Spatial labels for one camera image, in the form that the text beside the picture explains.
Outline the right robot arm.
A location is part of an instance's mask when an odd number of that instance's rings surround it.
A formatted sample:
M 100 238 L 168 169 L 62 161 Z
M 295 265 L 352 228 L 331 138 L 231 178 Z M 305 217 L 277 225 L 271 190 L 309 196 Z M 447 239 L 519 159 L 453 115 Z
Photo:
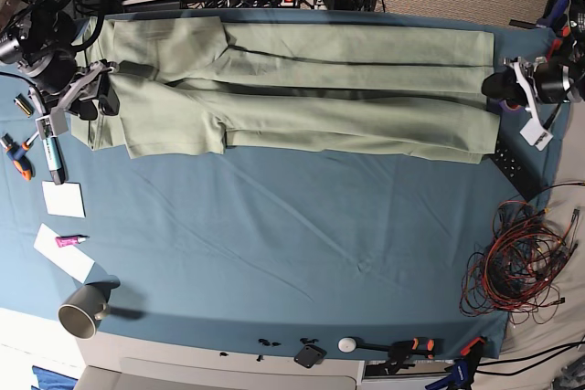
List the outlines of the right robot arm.
M 5 0 L 1 6 L 1 63 L 14 65 L 28 85 L 38 114 L 60 109 L 84 121 L 116 116 L 120 102 L 110 91 L 116 64 L 99 59 L 81 67 L 85 52 L 102 31 L 110 0 L 100 0 L 91 34 L 79 44 L 76 23 L 65 11 L 73 0 Z

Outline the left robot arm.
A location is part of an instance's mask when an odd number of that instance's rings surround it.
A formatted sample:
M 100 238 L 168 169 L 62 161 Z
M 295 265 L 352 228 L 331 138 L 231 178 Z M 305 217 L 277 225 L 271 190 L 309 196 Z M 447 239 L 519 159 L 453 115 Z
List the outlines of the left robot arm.
M 523 29 L 546 28 L 556 37 L 539 60 L 507 60 L 504 70 L 484 80 L 482 93 L 527 111 L 534 111 L 538 104 L 553 105 L 555 110 L 544 123 L 548 129 L 562 105 L 584 100 L 584 0 L 548 0 L 537 22 L 512 20 L 509 24 Z

